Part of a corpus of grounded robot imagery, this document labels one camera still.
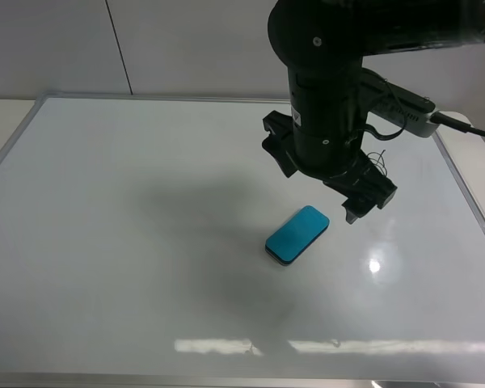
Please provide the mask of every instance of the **blue eraser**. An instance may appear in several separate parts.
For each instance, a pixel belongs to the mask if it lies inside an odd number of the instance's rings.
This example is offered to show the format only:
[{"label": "blue eraser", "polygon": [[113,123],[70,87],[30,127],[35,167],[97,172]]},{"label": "blue eraser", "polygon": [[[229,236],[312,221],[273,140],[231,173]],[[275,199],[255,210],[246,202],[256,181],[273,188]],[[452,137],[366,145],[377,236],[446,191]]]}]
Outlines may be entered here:
[{"label": "blue eraser", "polygon": [[266,252],[282,265],[290,265],[327,230],[330,221],[312,206],[296,213],[266,241]]}]

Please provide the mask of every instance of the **whiteboard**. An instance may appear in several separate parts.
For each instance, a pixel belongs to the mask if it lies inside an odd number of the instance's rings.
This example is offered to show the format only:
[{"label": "whiteboard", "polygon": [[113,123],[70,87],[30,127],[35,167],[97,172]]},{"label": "whiteboard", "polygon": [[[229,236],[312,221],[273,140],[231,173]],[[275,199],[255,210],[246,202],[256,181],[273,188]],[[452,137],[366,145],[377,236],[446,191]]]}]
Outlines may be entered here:
[{"label": "whiteboard", "polygon": [[[0,373],[485,382],[485,236],[434,140],[365,135],[399,189],[350,226],[261,149],[274,109],[47,99],[0,164]],[[283,268],[305,205],[331,225]]]}]

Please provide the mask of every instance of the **robotic arm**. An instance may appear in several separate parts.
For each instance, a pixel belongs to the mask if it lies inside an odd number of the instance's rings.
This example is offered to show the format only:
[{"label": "robotic arm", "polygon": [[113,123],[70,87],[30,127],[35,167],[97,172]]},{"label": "robotic arm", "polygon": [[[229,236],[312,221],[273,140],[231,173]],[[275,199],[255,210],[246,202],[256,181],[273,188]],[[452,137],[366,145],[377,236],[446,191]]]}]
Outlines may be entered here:
[{"label": "robotic arm", "polygon": [[[300,171],[346,196],[352,224],[397,190],[361,150],[364,133],[437,128],[433,103],[363,69],[363,56],[485,43],[485,0],[279,0],[268,35],[288,67],[292,116],[264,118],[263,148],[287,177]],[[381,135],[369,112],[401,129]]]}]

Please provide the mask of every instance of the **whiteboard frame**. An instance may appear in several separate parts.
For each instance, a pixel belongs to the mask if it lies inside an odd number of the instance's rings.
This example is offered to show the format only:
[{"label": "whiteboard frame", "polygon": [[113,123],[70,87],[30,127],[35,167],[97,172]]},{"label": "whiteboard frame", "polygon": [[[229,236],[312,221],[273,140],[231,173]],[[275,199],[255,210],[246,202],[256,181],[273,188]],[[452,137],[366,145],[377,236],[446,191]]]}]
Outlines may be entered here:
[{"label": "whiteboard frame", "polygon": [[[0,149],[0,165],[22,136],[23,131],[32,122],[38,111],[48,99],[114,99],[131,101],[175,101],[175,102],[216,102],[216,103],[282,103],[289,104],[284,99],[223,99],[197,98],[178,96],[141,96],[141,95],[102,95],[84,93],[48,92],[36,99],[34,106],[24,117],[18,128],[13,132],[6,144]],[[485,217],[470,193],[465,180],[450,157],[448,150],[438,132],[432,139],[441,152],[448,168],[459,186],[462,195],[470,206],[479,227],[485,234]],[[240,378],[240,377],[179,377],[179,376],[142,376],[117,374],[85,374],[85,373],[0,373],[0,388],[142,388],[158,387],[235,387],[235,388],[374,388],[370,380],[338,380],[338,379],[296,379],[296,378]]]}]

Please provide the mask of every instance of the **wire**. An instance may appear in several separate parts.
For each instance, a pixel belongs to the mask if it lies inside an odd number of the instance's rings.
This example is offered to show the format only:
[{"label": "wire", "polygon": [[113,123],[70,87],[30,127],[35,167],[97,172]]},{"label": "wire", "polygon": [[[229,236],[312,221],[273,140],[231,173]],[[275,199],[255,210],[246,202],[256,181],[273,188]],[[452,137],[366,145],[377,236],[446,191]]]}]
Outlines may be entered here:
[{"label": "wire", "polygon": [[485,137],[485,131],[482,129],[477,129],[470,124],[464,123],[463,121],[456,120],[453,117],[449,117],[443,113],[437,112],[429,119],[434,124],[442,124],[446,127],[456,129],[457,131],[464,133],[473,133],[474,135],[479,135]]},{"label": "wire", "polygon": [[401,133],[404,132],[404,129],[406,129],[406,127],[407,127],[407,122],[408,122],[407,121],[407,113],[404,110],[403,103],[401,103],[399,97],[397,97],[397,95],[394,92],[394,89],[391,87],[390,83],[386,80],[386,78],[381,77],[375,71],[372,71],[372,70],[369,70],[369,69],[367,69],[367,71],[368,71],[368,73],[372,74],[375,78],[380,79],[386,85],[386,87],[388,88],[388,91],[389,91],[389,92],[382,92],[378,97],[375,97],[374,99],[372,99],[372,101],[370,102],[370,104],[367,108],[367,112],[370,112],[372,109],[374,109],[385,97],[387,97],[388,95],[391,95],[394,98],[397,105],[399,106],[400,112],[403,114],[403,127],[398,132],[392,133],[391,135],[380,134],[370,124],[365,125],[363,130],[365,132],[370,133],[372,136],[374,136],[376,139],[378,139],[380,141],[394,140],[396,137],[399,137],[401,135]]},{"label": "wire", "polygon": [[388,176],[388,170],[386,169],[386,163],[385,159],[382,157],[382,155],[386,152],[386,150],[383,150],[380,154],[378,152],[371,152],[368,155],[368,158],[370,161],[374,164],[375,167],[378,168],[378,170],[384,175]]}]

